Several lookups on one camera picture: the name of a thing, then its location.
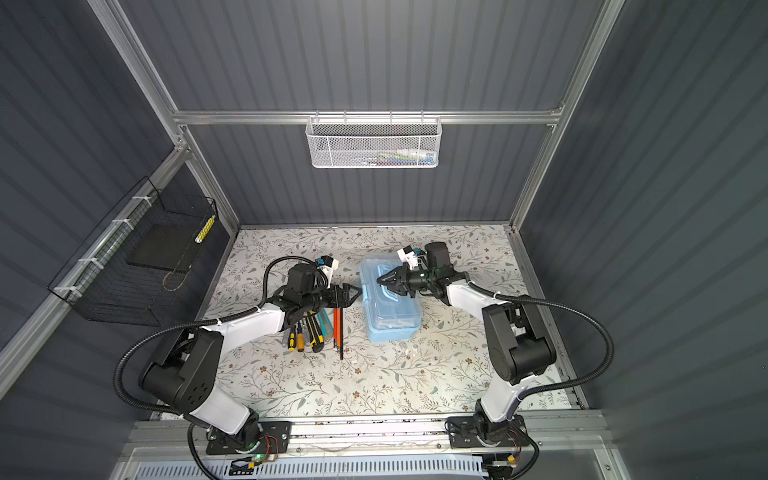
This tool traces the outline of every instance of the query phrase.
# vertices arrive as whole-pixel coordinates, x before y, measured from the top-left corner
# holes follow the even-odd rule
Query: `white mesh basket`
[[[434,168],[440,152],[440,119],[419,123],[306,122],[306,140],[317,168]]]

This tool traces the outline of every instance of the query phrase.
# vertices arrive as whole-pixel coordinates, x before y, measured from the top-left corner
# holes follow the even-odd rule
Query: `floral pattern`
[[[340,261],[333,282],[359,285],[359,265],[367,253],[422,247],[435,240],[446,242],[454,264],[479,284],[525,293],[501,226],[243,230],[206,317],[255,305],[264,268],[277,257],[330,254]],[[284,284],[292,265],[284,262],[273,268],[270,293]],[[320,353],[288,352],[279,333],[228,352],[217,381],[266,417],[470,411],[491,378],[482,321],[434,299],[419,301],[422,328],[408,341],[368,341],[357,302],[344,313],[343,361],[328,346]],[[560,381],[553,366],[541,378],[545,383]],[[558,390],[531,396],[520,408],[569,409],[571,404]]]

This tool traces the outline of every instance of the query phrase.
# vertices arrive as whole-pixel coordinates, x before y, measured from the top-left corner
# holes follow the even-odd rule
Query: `blue plastic toolbox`
[[[372,253],[360,263],[362,305],[371,342],[406,340],[422,326],[422,307],[409,296],[399,296],[376,279],[402,265],[396,253]]]

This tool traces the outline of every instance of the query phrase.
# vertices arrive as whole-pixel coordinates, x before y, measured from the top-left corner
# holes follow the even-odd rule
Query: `transparent lid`
[[[422,324],[422,307],[410,296],[396,295],[376,279],[393,268],[401,266],[397,253],[372,253],[360,263],[362,302],[372,328],[418,328]]]

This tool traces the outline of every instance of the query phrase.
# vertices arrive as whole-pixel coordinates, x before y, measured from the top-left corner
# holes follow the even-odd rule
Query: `black wire basket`
[[[48,286],[95,322],[169,326],[192,294],[187,276],[217,219],[213,199],[153,189],[87,259],[71,285]]]

